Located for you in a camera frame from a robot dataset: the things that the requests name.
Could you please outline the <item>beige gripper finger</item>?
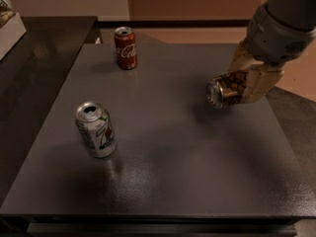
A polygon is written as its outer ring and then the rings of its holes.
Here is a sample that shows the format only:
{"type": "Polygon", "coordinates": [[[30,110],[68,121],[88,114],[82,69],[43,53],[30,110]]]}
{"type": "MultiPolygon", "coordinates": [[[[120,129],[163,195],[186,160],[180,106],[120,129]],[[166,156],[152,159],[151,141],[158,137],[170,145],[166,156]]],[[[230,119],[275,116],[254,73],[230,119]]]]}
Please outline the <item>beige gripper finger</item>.
{"type": "Polygon", "coordinates": [[[246,76],[246,88],[242,95],[243,103],[254,103],[263,98],[284,74],[282,64],[255,64],[246,76]]]}
{"type": "Polygon", "coordinates": [[[240,70],[262,70],[264,68],[263,63],[255,59],[250,52],[248,44],[245,40],[240,41],[234,51],[231,58],[228,72],[237,72],[240,70]]]}

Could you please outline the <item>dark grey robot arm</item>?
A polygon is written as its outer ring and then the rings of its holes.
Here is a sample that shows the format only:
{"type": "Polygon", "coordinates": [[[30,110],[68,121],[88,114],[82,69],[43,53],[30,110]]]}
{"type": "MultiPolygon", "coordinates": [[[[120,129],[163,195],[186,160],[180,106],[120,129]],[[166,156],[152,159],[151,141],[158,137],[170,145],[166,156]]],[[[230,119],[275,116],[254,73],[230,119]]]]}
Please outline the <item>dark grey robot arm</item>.
{"type": "Polygon", "coordinates": [[[249,22],[229,66],[246,69],[242,103],[260,100],[280,80],[284,65],[315,39],[316,0],[267,0],[249,22]]]}

